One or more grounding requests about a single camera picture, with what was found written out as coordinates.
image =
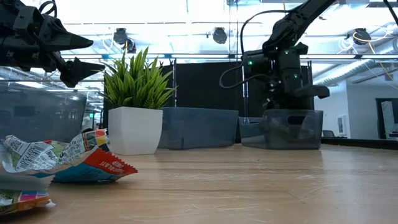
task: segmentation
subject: green plant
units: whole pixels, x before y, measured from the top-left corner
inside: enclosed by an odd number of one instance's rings
[[[172,72],[162,73],[162,68],[156,67],[158,59],[148,64],[146,57],[148,48],[140,51],[137,56],[126,63],[122,59],[114,60],[114,65],[107,65],[104,72],[106,82],[105,99],[112,108],[121,106],[160,109],[172,96],[174,88],[167,88],[168,77]]]

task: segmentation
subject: colorful packaging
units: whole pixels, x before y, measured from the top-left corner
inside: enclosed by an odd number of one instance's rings
[[[3,167],[8,173],[46,177],[54,182],[115,181],[137,170],[109,151],[106,130],[77,135],[71,143],[4,141]]]
[[[54,205],[47,192],[0,190],[0,215]]]

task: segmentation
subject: white wall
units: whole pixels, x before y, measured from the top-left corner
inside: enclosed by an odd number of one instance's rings
[[[379,139],[376,98],[398,98],[388,85],[347,85],[349,126],[353,139]]]
[[[346,82],[339,83],[338,86],[329,87],[330,96],[325,99],[315,97],[315,109],[323,110],[323,130],[333,131],[336,136],[338,134],[337,117],[346,115],[346,136],[351,137],[348,113],[348,98],[346,91]]]

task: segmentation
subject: translucent storage bin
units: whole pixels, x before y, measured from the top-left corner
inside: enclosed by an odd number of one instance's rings
[[[192,149],[232,146],[238,111],[164,108],[159,148]]]
[[[242,145],[263,149],[319,149],[323,111],[267,110],[262,118],[239,117]]]

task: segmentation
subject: wooden table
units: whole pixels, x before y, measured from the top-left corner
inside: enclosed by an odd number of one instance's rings
[[[124,156],[109,184],[52,184],[57,206],[0,223],[398,223],[398,151],[241,146]]]

